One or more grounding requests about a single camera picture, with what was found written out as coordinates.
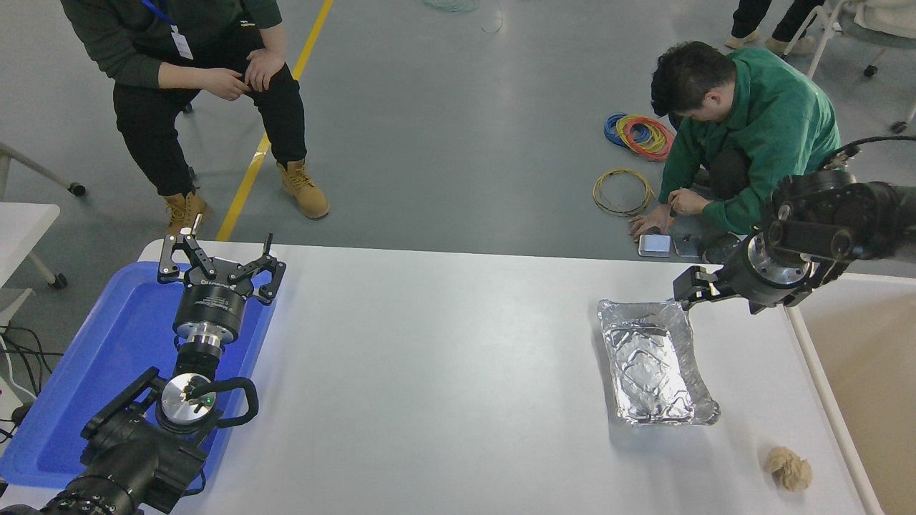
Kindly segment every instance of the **id badge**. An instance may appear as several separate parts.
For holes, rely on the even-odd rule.
[[[191,47],[188,46],[188,40],[183,34],[179,34],[178,28],[174,26],[172,26],[172,39],[175,40],[175,48],[178,49],[181,57],[190,60],[194,59],[194,56],[191,55]]]

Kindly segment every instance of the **aluminum foil tray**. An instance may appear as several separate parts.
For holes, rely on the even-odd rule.
[[[679,302],[598,303],[616,398],[632,425],[711,425],[719,404],[693,357],[693,329]]]

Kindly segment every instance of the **sneaker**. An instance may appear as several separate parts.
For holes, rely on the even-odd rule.
[[[724,264],[740,244],[741,238],[731,233],[718,238],[703,251],[703,263],[709,265]]]
[[[757,41],[758,39],[760,39],[760,29],[755,28],[754,32],[751,32],[750,34],[744,36],[743,38],[736,38],[734,36],[729,36],[728,39],[725,40],[725,45],[730,49],[737,50],[743,47],[745,43],[750,43],[751,41]]]
[[[764,43],[764,46],[778,56],[782,56],[783,52],[786,51],[786,48],[789,46],[789,42],[779,41],[778,39],[769,38]],[[811,36],[805,36],[804,38],[799,38],[798,41],[795,41],[795,46],[792,47],[792,51],[789,52],[791,55],[808,55],[814,52],[814,49],[817,48],[817,39],[812,38]]]

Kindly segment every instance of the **white table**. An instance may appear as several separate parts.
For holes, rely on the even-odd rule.
[[[59,214],[60,208],[54,204],[0,202],[0,287]],[[0,289],[0,324],[9,323],[29,293],[31,289]]]
[[[239,262],[261,248],[202,246]],[[863,513],[782,309],[691,310],[716,425],[609,415],[596,305],[667,299],[684,264],[274,250],[289,269],[252,377],[261,411],[176,515]],[[777,445],[810,460],[808,490],[761,470]]]

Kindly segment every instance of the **crumpled paper ball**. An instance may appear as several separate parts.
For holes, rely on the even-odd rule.
[[[808,460],[802,460],[787,447],[770,451],[763,468],[789,491],[797,492],[811,485],[812,470]]]

